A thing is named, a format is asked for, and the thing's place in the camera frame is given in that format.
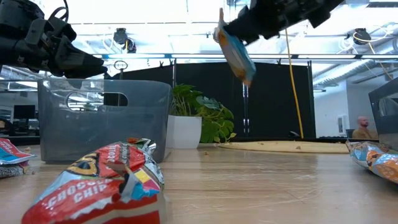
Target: table surface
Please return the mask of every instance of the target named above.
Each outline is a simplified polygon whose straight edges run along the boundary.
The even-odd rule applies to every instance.
[[[39,155],[39,148],[32,152]],[[66,168],[39,157],[30,163],[35,174],[0,180],[1,223],[19,223],[33,199]],[[398,221],[398,186],[360,168],[347,154],[209,147],[173,150],[160,166],[173,224]]]

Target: green leaves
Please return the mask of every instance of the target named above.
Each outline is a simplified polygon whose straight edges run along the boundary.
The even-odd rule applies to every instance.
[[[172,115],[202,117],[200,142],[228,142],[233,133],[232,112],[214,98],[202,96],[191,85],[177,85],[173,89]]]

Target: snack bag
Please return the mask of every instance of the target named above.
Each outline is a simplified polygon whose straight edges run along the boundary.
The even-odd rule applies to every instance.
[[[32,154],[21,152],[10,140],[0,138],[0,179],[25,174]]]
[[[149,139],[102,147],[74,162],[34,201],[22,223],[164,223],[164,179]]]
[[[243,43],[224,30],[225,25],[223,8],[220,8],[220,19],[213,38],[219,43],[235,76],[242,80],[245,85],[250,86],[256,74],[256,66],[250,59]]]
[[[347,142],[353,161],[376,175],[398,184],[398,152],[376,142]]]

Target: white flower pot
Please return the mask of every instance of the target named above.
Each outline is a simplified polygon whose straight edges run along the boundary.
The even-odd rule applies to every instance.
[[[201,117],[169,115],[166,147],[196,149],[201,135]]]

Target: bald man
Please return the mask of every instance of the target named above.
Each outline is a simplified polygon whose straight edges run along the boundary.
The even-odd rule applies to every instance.
[[[359,128],[353,132],[353,139],[377,139],[377,133],[368,129],[369,121],[367,117],[358,118]]]

